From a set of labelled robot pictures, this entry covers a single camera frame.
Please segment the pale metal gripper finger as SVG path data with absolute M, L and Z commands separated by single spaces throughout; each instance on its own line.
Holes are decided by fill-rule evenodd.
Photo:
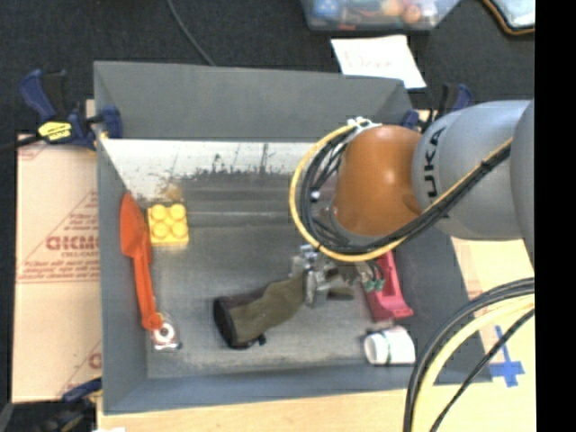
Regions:
M 311 275 L 314 279 L 322 278 L 320 267 L 320 252 L 310 244 L 300 246 L 298 253 L 292 257 L 290 277 L 306 277 Z
M 304 280 L 304 303 L 314 307 L 328 298 L 329 281 L 320 274 L 308 274 Z

